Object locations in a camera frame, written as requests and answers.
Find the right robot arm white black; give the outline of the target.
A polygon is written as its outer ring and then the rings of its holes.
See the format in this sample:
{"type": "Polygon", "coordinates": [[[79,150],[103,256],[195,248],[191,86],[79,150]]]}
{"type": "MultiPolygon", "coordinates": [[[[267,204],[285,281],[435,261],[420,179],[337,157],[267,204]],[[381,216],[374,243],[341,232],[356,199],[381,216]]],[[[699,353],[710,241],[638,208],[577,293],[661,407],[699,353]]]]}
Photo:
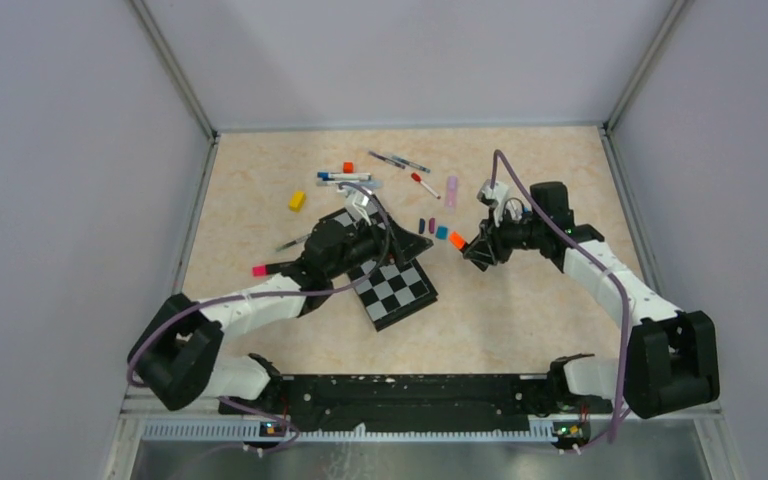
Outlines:
{"type": "Polygon", "coordinates": [[[477,198],[487,207],[487,218],[472,241],[453,244],[482,271],[507,262],[516,250],[539,252],[627,332],[627,344],[614,358],[578,354],[554,361],[546,385],[549,404],[572,412],[587,396],[621,398],[638,417],[649,419],[718,400],[713,320],[661,297],[597,229],[576,223],[563,183],[534,184],[530,194],[537,210],[522,207],[506,184],[486,181],[477,198]]]}

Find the pale purple highlighter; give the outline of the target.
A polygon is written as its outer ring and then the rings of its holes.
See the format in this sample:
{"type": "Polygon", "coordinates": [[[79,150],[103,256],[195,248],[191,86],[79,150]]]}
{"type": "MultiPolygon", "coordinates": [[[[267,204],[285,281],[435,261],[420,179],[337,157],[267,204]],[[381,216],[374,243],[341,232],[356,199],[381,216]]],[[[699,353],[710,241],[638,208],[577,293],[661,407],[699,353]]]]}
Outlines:
{"type": "Polygon", "coordinates": [[[457,206],[459,180],[455,175],[450,175],[447,178],[446,195],[445,195],[445,207],[449,211],[454,211],[457,206]]]}

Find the blue highlighter cap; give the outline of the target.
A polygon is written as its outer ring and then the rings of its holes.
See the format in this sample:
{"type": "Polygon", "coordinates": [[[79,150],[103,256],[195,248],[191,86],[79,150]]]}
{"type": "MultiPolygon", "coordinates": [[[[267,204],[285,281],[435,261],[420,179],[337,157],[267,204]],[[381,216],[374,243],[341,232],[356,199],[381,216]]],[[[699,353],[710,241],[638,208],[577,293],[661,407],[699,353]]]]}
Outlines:
{"type": "Polygon", "coordinates": [[[435,237],[440,240],[447,240],[449,236],[449,229],[446,226],[438,226],[435,231],[435,237]]]}

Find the black highlighter orange cap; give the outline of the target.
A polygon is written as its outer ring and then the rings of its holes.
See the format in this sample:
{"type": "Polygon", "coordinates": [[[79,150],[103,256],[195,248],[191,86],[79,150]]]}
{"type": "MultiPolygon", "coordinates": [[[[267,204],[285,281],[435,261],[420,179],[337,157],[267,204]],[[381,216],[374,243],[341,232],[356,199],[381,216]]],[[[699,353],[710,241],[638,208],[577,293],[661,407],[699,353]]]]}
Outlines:
{"type": "Polygon", "coordinates": [[[460,253],[463,253],[468,246],[468,242],[457,232],[451,232],[448,240],[460,253]]]}

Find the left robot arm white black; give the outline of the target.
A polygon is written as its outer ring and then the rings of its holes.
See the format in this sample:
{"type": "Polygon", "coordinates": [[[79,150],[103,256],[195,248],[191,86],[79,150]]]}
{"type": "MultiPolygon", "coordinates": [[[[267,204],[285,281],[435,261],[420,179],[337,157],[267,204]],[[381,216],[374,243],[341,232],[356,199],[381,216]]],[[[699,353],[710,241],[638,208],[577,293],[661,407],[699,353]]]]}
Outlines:
{"type": "Polygon", "coordinates": [[[168,297],[128,354],[128,383],[149,389],[170,411],[202,395],[225,395],[268,413],[279,404],[281,388],[266,363],[248,356],[239,367],[220,368],[223,342],[315,311],[339,293],[335,278],[367,262],[374,268],[403,266],[431,246],[431,239],[387,214],[353,225],[322,219],[300,256],[264,283],[207,300],[183,293],[168,297]]]}

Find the white marker red cap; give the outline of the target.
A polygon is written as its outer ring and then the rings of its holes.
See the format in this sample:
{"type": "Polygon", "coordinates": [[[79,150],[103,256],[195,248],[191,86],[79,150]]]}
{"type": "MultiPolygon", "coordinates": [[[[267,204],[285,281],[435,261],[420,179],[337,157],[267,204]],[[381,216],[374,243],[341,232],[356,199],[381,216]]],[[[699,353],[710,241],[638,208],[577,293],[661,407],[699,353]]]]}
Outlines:
{"type": "Polygon", "coordinates": [[[430,184],[428,184],[418,173],[412,173],[411,178],[413,181],[423,187],[435,199],[441,199],[440,193],[437,192],[430,184]]]}

